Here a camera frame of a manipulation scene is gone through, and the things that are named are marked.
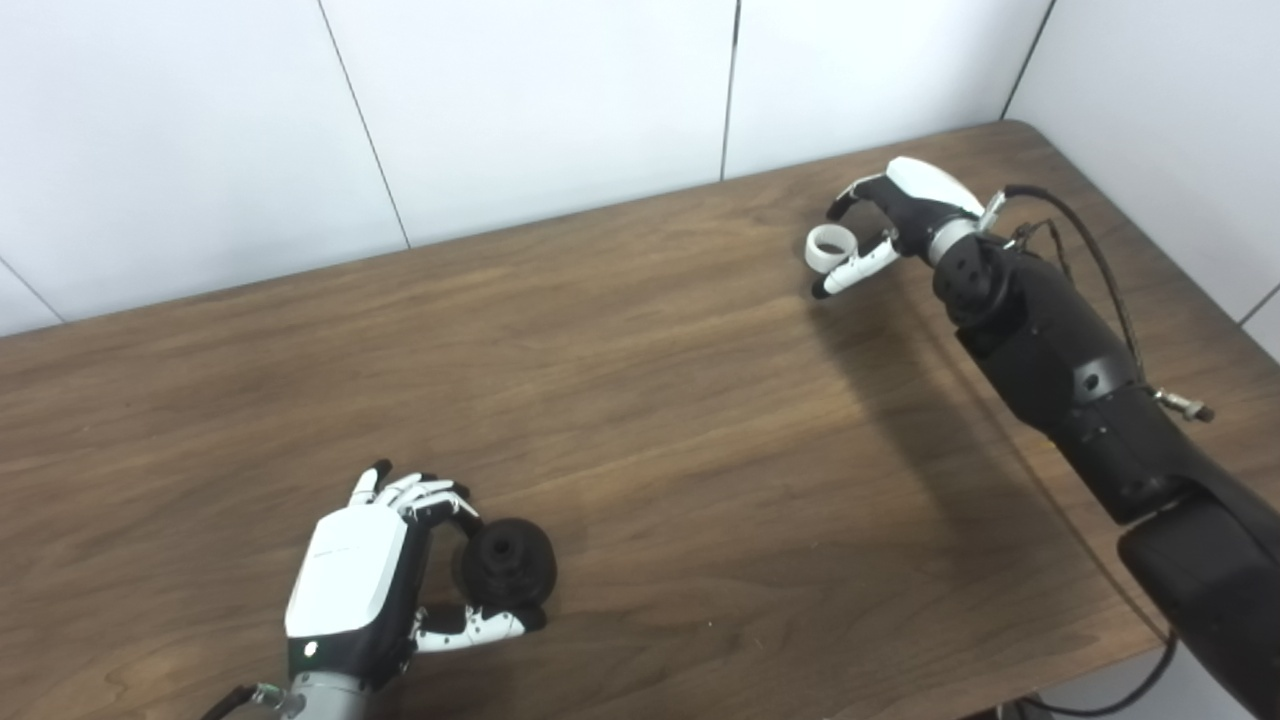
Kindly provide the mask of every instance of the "white wall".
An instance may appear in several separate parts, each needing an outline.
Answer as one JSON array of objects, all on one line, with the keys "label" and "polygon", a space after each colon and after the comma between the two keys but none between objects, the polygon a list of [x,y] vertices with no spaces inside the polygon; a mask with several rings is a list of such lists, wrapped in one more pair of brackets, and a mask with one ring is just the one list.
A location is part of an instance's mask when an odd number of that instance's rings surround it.
[{"label": "white wall", "polygon": [[1046,3],[6,0],[0,333],[993,120]]},{"label": "white wall", "polygon": [[1057,3],[1009,117],[1236,320],[1280,284],[1280,4]]},{"label": "white wall", "polygon": [[0,258],[65,318],[404,247],[312,0],[5,0],[0,97]]},{"label": "white wall", "polygon": [[742,0],[726,176],[1000,117],[1048,0]]},{"label": "white wall", "polygon": [[[1158,656],[1160,651],[1139,655],[1105,671],[1091,673],[1051,691],[1043,691],[1041,697],[1051,705],[1071,708],[1088,710],[1111,705],[1133,692],[1151,674]],[[1185,647],[1178,648],[1165,676],[1147,696],[1108,717],[1114,720],[1253,719],[1196,662]],[[1070,719],[1059,716],[1059,720]]]},{"label": "white wall", "polygon": [[733,0],[324,6],[415,245],[719,177]]}]

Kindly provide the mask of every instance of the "wood grain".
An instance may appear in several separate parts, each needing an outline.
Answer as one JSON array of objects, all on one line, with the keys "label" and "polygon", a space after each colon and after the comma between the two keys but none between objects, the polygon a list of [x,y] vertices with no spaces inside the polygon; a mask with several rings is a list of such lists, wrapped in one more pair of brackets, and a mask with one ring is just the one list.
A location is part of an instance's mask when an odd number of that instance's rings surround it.
[{"label": "wood grain", "polygon": [[804,233],[897,154],[1060,191],[1153,378],[1280,500],[1275,365],[998,123],[0,341],[0,715],[195,717],[280,679],[311,527],[379,456],[540,523],[561,584],[545,632],[420,659],[376,717],[946,720],[1152,647],[1116,529],[928,269],[806,299]]}]

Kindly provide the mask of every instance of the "black rubber ball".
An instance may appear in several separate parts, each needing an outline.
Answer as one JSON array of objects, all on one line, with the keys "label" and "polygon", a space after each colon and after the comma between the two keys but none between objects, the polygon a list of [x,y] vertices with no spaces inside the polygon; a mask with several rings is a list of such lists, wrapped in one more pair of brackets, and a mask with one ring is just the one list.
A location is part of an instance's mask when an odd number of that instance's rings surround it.
[{"label": "black rubber ball", "polygon": [[486,607],[538,607],[556,588],[556,552],[541,528],[507,518],[486,524],[462,551],[462,588]]}]

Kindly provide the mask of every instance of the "connector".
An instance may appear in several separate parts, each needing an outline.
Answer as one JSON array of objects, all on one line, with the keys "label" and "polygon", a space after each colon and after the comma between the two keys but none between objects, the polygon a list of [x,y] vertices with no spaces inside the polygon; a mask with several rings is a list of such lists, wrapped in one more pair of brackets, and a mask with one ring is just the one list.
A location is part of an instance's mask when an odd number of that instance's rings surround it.
[{"label": "connector", "polygon": [[1213,413],[1213,409],[1210,407],[1208,405],[1204,405],[1203,401],[1183,397],[1176,392],[1169,392],[1162,387],[1156,388],[1156,392],[1152,395],[1152,397],[1155,397],[1156,402],[1160,402],[1165,407],[1175,413],[1180,413],[1183,415],[1183,419],[1187,421],[1199,420],[1202,423],[1212,423],[1213,416],[1216,415],[1216,413]]}]

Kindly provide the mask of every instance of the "black arm segment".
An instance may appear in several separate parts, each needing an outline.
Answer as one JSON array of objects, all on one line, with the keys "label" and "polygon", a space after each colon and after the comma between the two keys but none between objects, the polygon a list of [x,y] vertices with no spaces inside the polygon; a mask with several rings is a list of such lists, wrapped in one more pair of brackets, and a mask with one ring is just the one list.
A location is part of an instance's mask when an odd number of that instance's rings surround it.
[{"label": "black arm segment", "polygon": [[1124,342],[1052,265],[970,234],[933,290],[956,337],[1119,524],[1120,557],[1204,667],[1280,719],[1280,514],[1152,398]]}]

